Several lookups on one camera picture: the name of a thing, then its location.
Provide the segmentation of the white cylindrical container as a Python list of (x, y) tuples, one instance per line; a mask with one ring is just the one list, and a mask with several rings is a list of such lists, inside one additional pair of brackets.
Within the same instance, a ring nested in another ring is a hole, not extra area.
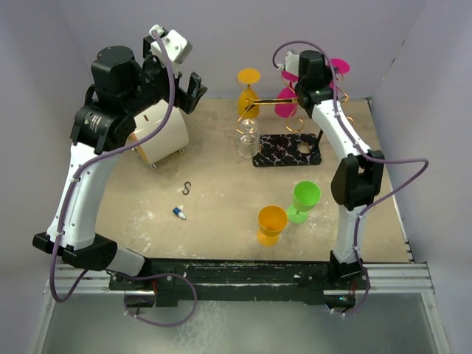
[[(143, 139), (154, 131), (164, 119), (168, 104), (161, 100), (134, 117), (136, 129), (129, 136), (129, 142)], [(142, 160), (151, 168), (172, 153), (183, 150), (189, 144), (187, 126), (181, 111), (173, 107), (166, 125), (152, 139), (136, 147)]]

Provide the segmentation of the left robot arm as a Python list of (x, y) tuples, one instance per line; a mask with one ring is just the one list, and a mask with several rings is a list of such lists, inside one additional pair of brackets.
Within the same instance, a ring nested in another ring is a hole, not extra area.
[(162, 100), (190, 114), (206, 93), (196, 73), (187, 90), (178, 86), (178, 67), (191, 49), (177, 31), (153, 27), (143, 40), (142, 64), (126, 46), (108, 46), (97, 54), (91, 65), (94, 82), (74, 116), (58, 210), (49, 228), (33, 237), (35, 248), (75, 268), (126, 274), (135, 289), (149, 286), (152, 272), (145, 257), (97, 234), (95, 225), (108, 179), (136, 128), (135, 116)]

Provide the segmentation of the orange plastic wine glass front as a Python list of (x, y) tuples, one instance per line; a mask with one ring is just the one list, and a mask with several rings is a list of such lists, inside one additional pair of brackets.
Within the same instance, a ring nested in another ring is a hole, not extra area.
[(276, 245), (287, 223), (288, 216), (283, 208), (265, 206), (258, 215), (258, 242), (263, 246)]

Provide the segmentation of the clear glass wine glass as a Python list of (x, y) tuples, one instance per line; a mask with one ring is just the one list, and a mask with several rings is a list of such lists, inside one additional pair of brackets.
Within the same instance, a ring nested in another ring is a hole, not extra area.
[(260, 150), (260, 132), (257, 123), (253, 119), (243, 119), (238, 128), (240, 130), (237, 139), (237, 151), (246, 158), (254, 157)]

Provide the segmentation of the blue capped small tube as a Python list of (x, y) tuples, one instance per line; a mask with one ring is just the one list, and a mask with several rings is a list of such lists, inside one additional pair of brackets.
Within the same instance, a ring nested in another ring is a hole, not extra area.
[(173, 209), (173, 214), (182, 220), (187, 219), (186, 215), (178, 207)]

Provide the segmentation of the pink plastic wine glass front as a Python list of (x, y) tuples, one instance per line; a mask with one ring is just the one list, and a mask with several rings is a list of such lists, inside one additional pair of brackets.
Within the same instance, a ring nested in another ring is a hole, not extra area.
[(325, 60), (326, 71), (331, 79), (329, 88), (333, 89), (334, 84), (342, 81), (344, 76), (350, 71), (350, 65), (347, 61), (340, 58), (332, 58), (330, 61)]

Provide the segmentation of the black carabiner clip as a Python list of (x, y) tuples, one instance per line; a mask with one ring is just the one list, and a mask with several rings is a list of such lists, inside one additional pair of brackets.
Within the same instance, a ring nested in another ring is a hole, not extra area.
[(183, 190), (182, 190), (182, 194), (183, 195), (188, 195), (190, 193), (190, 189), (191, 189), (191, 182), (190, 181), (186, 181), (184, 183), (184, 187), (183, 187)]

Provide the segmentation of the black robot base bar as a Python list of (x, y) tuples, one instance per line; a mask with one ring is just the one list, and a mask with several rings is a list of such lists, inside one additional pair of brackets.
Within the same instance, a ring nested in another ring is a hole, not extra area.
[(368, 288), (367, 273), (334, 281), (328, 261), (191, 260), (152, 258), (137, 279), (114, 274), (113, 291), (143, 295), (157, 307), (180, 301), (302, 302), (352, 308), (356, 291)]

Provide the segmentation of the green plastic wine glass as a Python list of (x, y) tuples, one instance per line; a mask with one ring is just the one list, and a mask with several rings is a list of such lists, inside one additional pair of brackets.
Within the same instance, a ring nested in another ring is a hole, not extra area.
[(296, 184), (291, 205), (287, 208), (287, 216), (290, 222), (304, 223), (308, 219), (309, 212), (319, 203), (322, 193), (317, 184), (312, 181), (301, 181)]

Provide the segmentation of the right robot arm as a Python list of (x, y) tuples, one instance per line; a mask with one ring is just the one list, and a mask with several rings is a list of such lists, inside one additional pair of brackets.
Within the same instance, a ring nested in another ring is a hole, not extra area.
[(330, 185), (339, 223), (327, 277), (333, 287), (346, 288), (362, 274), (362, 212), (380, 192), (384, 155), (370, 149), (348, 122), (334, 88), (334, 71), (321, 52), (299, 54), (298, 78), (299, 106), (320, 127), (339, 161)]

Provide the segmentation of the orange plastic wine glass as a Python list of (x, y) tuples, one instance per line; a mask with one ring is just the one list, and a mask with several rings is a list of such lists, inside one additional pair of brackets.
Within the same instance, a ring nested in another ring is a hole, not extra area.
[(258, 242), (263, 246), (276, 245), (287, 223), (288, 216), (283, 208), (265, 206), (258, 215)]
[(256, 119), (259, 115), (259, 107), (249, 108), (252, 100), (258, 100), (254, 89), (251, 87), (260, 80), (260, 73), (254, 68), (245, 68), (237, 74), (237, 84), (242, 89), (237, 101), (237, 112), (243, 119)]

